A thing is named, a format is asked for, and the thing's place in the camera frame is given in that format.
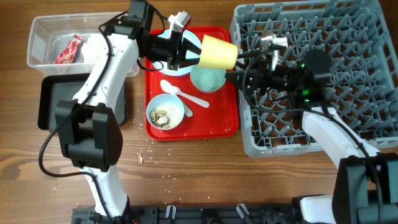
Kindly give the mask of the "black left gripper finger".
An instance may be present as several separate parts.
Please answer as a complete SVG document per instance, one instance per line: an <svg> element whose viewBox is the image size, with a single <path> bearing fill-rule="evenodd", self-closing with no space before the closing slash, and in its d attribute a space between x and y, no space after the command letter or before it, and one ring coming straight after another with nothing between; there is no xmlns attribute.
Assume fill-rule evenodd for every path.
<svg viewBox="0 0 398 224"><path fill-rule="evenodd" d="M199 61L200 61L199 58L188 58L188 59L185 59L185 60L181 60L178 63L178 67L179 68L185 68L185 67L193 66L193 65L198 64Z"/></svg>
<svg viewBox="0 0 398 224"><path fill-rule="evenodd" d="M182 40L182 53L186 55L187 51L193 52L194 54L200 55L201 48L197 47L193 42L188 39Z"/></svg>

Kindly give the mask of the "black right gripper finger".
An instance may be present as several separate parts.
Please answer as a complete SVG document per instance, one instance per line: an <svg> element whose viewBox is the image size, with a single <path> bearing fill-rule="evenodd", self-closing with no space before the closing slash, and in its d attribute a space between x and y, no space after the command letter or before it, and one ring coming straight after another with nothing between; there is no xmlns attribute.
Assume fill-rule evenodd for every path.
<svg viewBox="0 0 398 224"><path fill-rule="evenodd" d="M238 60L241 58L249 58L249 57L257 57L260 55L265 55L271 52L274 52L275 49L269 49L269 50L255 50L251 52L246 52L243 54L238 54L237 60L236 60L236 66L239 68L246 68L245 64L239 62Z"/></svg>
<svg viewBox="0 0 398 224"><path fill-rule="evenodd" d="M244 70L237 70L226 72L225 78L234 86L242 85L243 80L245 81L245 86L256 86L259 81L259 74L257 70L248 70L246 77L244 77Z"/></svg>

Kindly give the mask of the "yellow plastic cup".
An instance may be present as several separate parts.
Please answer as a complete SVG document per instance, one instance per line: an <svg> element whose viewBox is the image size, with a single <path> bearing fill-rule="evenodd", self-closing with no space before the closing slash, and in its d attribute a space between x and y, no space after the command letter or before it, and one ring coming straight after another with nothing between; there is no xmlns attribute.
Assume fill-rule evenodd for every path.
<svg viewBox="0 0 398 224"><path fill-rule="evenodd" d="M236 45L204 35L198 67L231 70L236 65L238 53Z"/></svg>

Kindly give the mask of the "light blue small bowl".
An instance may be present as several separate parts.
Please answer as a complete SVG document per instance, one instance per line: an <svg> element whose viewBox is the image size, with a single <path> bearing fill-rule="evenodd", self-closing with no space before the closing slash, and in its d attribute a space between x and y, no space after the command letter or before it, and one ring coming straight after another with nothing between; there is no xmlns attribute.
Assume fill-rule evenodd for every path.
<svg viewBox="0 0 398 224"><path fill-rule="evenodd" d="M148 102L146 116L152 127L168 131L176 128L182 122L185 109L177 96L164 93L155 96Z"/></svg>

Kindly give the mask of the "rice and food scraps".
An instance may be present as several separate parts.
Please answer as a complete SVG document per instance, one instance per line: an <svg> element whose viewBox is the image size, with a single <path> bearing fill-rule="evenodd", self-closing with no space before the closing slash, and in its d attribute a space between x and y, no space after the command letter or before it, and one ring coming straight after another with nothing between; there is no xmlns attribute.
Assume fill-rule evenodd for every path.
<svg viewBox="0 0 398 224"><path fill-rule="evenodd" d="M159 129L175 128L183 118L183 111L173 103L161 103L151 112L150 118Z"/></svg>

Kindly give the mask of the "white napkin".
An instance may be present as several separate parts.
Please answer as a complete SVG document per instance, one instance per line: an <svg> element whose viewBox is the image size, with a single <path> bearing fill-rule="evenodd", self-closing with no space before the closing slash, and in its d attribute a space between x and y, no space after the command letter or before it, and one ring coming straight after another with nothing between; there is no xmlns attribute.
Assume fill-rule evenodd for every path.
<svg viewBox="0 0 398 224"><path fill-rule="evenodd" d="M104 37L100 34L91 35L81 47L84 63L96 63L101 55L108 51Z"/></svg>

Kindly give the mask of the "red snack wrapper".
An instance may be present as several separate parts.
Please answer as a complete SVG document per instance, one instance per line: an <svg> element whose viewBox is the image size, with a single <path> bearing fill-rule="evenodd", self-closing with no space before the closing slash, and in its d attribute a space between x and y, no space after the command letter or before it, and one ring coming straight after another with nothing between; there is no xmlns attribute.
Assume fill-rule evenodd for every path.
<svg viewBox="0 0 398 224"><path fill-rule="evenodd" d="M77 53L79 45L83 42L83 39L74 35L68 42L67 46L61 51L58 57L55 59L54 64L70 64L73 62Z"/></svg>

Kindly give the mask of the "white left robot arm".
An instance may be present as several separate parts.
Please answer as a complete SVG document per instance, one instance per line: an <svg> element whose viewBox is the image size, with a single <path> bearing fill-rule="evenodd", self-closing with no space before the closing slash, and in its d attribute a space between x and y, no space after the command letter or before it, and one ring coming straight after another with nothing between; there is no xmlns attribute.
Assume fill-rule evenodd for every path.
<svg viewBox="0 0 398 224"><path fill-rule="evenodd" d="M78 175L84 175L95 198L88 220L93 223L132 223L134 214L121 187L117 162L123 136L114 115L119 92L127 74L139 66L140 58L165 62L171 70L198 63L187 51L200 48L183 37L191 17L181 11L161 17L170 37L152 34L152 20L159 11L147 1L131 1L129 9L101 24L98 29L106 45L88 79L70 101L55 107L62 155L70 159Z"/></svg>

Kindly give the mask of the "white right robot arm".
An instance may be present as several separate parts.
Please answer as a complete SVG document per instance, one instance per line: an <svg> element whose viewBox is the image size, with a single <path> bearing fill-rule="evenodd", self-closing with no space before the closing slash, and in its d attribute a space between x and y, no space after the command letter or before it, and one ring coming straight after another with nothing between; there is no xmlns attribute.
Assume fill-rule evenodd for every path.
<svg viewBox="0 0 398 224"><path fill-rule="evenodd" d="M239 54L227 79L248 97L254 90L286 92L302 129L316 140L338 169L331 196L299 199L307 223L397 223L397 154L383 154L361 139L330 106L325 85L331 57L310 50L295 68L275 65L268 58L281 47Z"/></svg>

